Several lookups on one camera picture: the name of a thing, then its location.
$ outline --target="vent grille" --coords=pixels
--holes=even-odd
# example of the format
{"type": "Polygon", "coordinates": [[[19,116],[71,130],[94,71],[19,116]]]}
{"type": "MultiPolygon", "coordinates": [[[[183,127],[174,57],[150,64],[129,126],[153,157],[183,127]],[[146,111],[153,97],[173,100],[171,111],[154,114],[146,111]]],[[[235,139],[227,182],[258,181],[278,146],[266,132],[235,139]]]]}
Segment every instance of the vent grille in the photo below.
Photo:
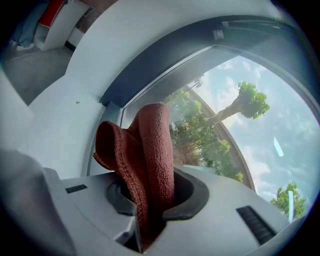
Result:
{"type": "Polygon", "coordinates": [[[236,209],[260,245],[263,245],[276,233],[250,206],[236,209]]]}
{"type": "Polygon", "coordinates": [[[78,185],[78,186],[71,186],[71,187],[67,187],[65,190],[68,194],[73,193],[73,192],[77,192],[80,190],[84,190],[87,189],[88,187],[86,185],[78,185]]]}

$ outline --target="blue sky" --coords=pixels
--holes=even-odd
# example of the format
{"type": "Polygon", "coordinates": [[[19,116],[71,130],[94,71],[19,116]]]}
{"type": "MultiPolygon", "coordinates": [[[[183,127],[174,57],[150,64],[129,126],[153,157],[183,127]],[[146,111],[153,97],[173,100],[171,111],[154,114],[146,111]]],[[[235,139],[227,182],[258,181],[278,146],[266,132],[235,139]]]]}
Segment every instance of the blue sky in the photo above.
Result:
{"type": "Polygon", "coordinates": [[[242,81],[256,85],[270,105],[259,119],[237,113],[223,121],[247,162],[257,193],[270,201],[279,187],[285,189],[293,181],[307,198],[308,210],[320,184],[320,127],[300,96],[280,77],[241,56],[206,72],[203,85],[194,91],[217,113],[235,100],[242,81]]]}

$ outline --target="tree trunk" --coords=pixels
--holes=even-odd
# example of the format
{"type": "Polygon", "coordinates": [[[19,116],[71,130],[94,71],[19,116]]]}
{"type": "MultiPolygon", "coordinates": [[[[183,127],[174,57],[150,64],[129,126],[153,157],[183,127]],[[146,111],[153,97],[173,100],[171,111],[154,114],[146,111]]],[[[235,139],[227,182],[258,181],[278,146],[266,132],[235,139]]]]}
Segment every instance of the tree trunk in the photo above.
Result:
{"type": "Polygon", "coordinates": [[[215,125],[238,112],[240,112],[240,108],[237,104],[237,100],[235,100],[230,106],[227,106],[225,109],[219,111],[216,115],[209,118],[209,120],[215,125]]]}

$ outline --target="red object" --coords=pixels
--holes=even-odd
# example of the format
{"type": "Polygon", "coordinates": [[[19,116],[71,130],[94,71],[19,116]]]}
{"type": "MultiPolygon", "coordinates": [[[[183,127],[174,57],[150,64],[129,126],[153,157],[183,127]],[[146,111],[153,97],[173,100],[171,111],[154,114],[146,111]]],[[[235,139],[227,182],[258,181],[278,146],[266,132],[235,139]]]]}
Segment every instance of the red object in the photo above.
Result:
{"type": "Polygon", "coordinates": [[[39,23],[50,28],[63,5],[64,0],[50,0],[48,7],[39,19],[39,23]]]}
{"type": "Polygon", "coordinates": [[[144,249],[163,229],[162,214],[174,203],[174,157],[169,117],[166,105],[145,105],[128,129],[105,121],[96,133],[93,157],[125,181],[137,206],[144,249]]]}

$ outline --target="gray floor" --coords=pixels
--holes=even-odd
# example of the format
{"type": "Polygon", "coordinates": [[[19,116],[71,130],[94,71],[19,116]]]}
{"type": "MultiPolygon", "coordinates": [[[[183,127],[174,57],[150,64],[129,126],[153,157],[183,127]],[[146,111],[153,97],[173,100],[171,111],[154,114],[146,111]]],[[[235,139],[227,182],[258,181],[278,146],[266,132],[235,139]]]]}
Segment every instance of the gray floor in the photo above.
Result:
{"type": "Polygon", "coordinates": [[[66,47],[41,51],[6,50],[3,69],[17,93],[29,105],[40,93],[62,77],[73,52],[66,47]]]}

